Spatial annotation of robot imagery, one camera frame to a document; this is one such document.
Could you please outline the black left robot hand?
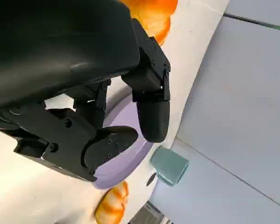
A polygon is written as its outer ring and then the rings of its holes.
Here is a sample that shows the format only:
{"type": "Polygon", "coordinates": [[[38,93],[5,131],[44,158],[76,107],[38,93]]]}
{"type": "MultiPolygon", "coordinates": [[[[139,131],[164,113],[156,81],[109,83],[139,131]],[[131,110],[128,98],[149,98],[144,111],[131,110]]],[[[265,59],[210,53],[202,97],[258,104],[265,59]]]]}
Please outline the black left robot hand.
{"type": "Polygon", "coordinates": [[[118,0],[0,0],[0,132],[64,175],[95,182],[137,140],[132,127],[103,126],[114,77],[132,89],[144,138],[164,141],[170,70],[118,0]]]}

